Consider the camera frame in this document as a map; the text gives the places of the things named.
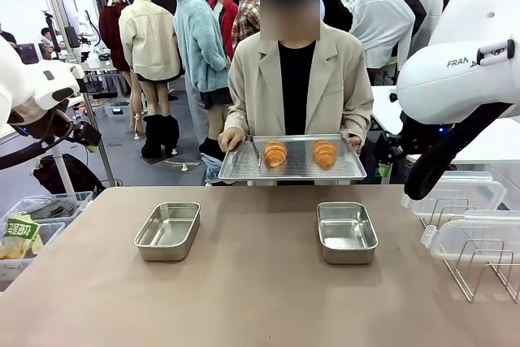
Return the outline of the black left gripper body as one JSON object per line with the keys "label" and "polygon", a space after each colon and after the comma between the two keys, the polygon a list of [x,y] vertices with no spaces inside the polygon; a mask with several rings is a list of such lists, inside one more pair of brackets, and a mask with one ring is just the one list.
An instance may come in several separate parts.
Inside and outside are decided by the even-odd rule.
{"label": "black left gripper body", "polygon": [[98,146],[102,134],[90,123],[80,121],[73,124],[71,141],[83,146]]}

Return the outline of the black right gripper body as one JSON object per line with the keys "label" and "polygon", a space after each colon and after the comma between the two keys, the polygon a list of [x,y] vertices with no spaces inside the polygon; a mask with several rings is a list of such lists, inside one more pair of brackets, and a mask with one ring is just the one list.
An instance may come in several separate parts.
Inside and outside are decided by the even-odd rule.
{"label": "black right gripper body", "polygon": [[414,120],[410,117],[401,119],[402,129],[398,134],[383,130],[375,144],[375,161],[378,164],[391,165],[405,157],[414,149]]}

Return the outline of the person's left hand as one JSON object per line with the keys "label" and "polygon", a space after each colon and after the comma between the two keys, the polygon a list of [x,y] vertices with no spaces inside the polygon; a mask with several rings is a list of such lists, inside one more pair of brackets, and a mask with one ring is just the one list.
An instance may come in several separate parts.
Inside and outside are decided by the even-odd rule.
{"label": "person's left hand", "polygon": [[361,153],[363,147],[363,139],[360,138],[360,136],[352,133],[342,132],[342,137],[347,141],[347,143],[357,154]]}

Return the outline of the person's right hand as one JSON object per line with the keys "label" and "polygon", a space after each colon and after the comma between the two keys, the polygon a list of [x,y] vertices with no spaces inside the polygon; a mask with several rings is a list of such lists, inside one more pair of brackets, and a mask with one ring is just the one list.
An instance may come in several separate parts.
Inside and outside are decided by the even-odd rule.
{"label": "person's right hand", "polygon": [[237,127],[230,127],[219,134],[218,143],[223,153],[234,150],[245,136],[244,132]]}

